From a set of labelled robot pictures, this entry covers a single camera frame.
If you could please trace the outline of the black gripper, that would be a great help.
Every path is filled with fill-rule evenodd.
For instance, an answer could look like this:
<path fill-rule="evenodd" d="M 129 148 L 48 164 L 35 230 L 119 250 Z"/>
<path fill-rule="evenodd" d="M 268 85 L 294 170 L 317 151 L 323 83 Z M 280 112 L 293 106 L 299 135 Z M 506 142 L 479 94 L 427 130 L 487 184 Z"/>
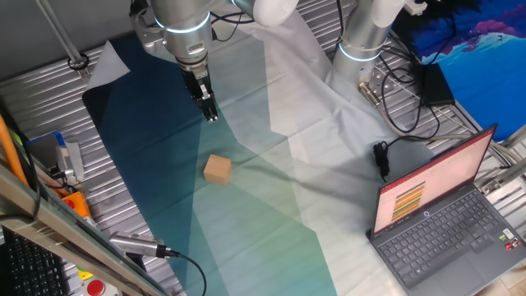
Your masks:
<path fill-rule="evenodd" d="M 183 80 L 189 91 L 195 106 L 202 112 L 208 123 L 218 119 L 215 105 L 215 96 L 209 76 L 208 57 L 198 59 L 176 58 L 178 66 L 182 70 Z"/>

